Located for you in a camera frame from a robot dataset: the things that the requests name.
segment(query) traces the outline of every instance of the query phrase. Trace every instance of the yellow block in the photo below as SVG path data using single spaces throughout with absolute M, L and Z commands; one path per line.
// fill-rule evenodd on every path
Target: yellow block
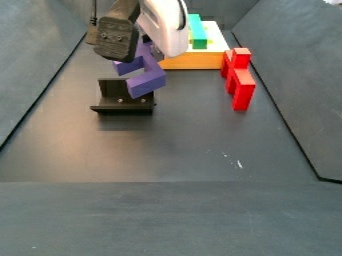
M 194 50 L 192 43 L 186 53 L 160 62 L 164 69 L 221 69 L 224 52 L 230 49 L 216 21 L 204 21 L 210 44 L 205 50 Z

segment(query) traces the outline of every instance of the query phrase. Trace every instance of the green block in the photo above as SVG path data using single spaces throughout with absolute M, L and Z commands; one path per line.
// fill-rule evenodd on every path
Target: green block
M 208 49 L 208 34 L 200 14 L 189 14 L 193 49 Z

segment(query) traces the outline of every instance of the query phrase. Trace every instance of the black stand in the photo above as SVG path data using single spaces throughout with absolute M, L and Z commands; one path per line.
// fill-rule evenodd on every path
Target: black stand
M 99 79 L 102 100 L 99 106 L 91 106 L 91 110 L 101 114 L 115 113 L 153 113 L 154 92 L 133 99 L 128 90 L 126 79 Z

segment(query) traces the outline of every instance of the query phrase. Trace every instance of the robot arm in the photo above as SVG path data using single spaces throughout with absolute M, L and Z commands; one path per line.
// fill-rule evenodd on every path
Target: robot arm
M 117 0 L 97 26 L 97 0 L 87 33 L 87 43 L 106 59 L 132 62 L 141 30 L 166 57 L 176 57 L 189 47 L 188 7 L 184 0 Z

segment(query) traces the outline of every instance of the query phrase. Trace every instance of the red stacked blocks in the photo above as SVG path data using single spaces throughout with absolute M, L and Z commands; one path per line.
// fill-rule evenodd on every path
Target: red stacked blocks
M 256 89 L 256 81 L 249 71 L 252 52 L 248 48 L 234 48 L 225 51 L 221 75 L 228 78 L 226 90 L 234 95 L 233 109 L 246 111 Z

